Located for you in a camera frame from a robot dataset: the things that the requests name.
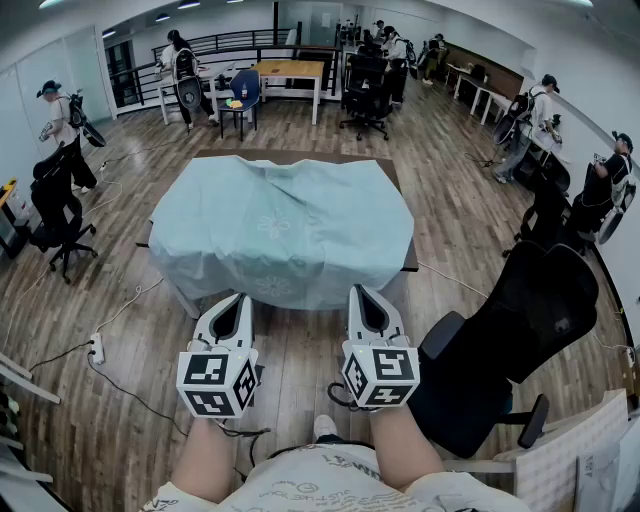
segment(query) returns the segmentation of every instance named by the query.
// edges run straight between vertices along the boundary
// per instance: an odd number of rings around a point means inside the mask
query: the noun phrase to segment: black shirt
[[[584,185],[583,203],[585,206],[593,206],[611,201],[611,184],[618,184],[629,174],[627,167],[627,155],[613,155],[603,165],[607,169],[609,175],[606,178],[600,178],[598,174],[593,172],[587,177]]]

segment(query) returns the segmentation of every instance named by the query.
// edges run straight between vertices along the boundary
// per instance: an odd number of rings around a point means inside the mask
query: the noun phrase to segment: handheld device
[[[176,387],[196,417],[241,418],[258,387],[253,304],[244,293],[220,301],[196,324],[178,360]]]

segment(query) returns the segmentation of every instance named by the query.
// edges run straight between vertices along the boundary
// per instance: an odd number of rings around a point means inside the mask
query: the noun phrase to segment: black cap
[[[629,137],[626,133],[620,133],[616,137],[616,140],[622,140],[629,148],[629,152],[633,151],[633,142],[631,142],[631,137]]]
[[[556,80],[555,76],[544,75],[544,78],[542,79],[542,85],[544,85],[545,87],[547,85],[553,85],[553,90],[560,94],[560,89],[558,89],[558,81]]]
[[[43,94],[47,94],[49,92],[58,92],[58,89],[60,89],[60,87],[62,86],[55,80],[47,80],[42,86],[42,89],[40,89],[38,91],[38,94],[36,94],[36,98],[39,98]]]

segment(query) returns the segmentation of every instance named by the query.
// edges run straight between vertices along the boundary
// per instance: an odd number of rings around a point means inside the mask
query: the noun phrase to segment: white sneaker
[[[321,414],[313,422],[313,435],[317,441],[322,436],[338,435],[338,428],[333,420],[326,414]]]

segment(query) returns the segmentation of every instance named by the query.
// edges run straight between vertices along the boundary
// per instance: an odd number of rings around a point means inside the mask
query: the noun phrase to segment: chair armrest
[[[427,333],[420,344],[420,350],[432,360],[438,358],[465,323],[465,318],[455,311],[443,316]]]
[[[531,412],[517,412],[501,416],[497,423],[505,425],[524,425],[518,438],[518,445],[522,448],[531,448],[542,435],[544,423],[549,414],[549,399],[545,395],[538,395]]]

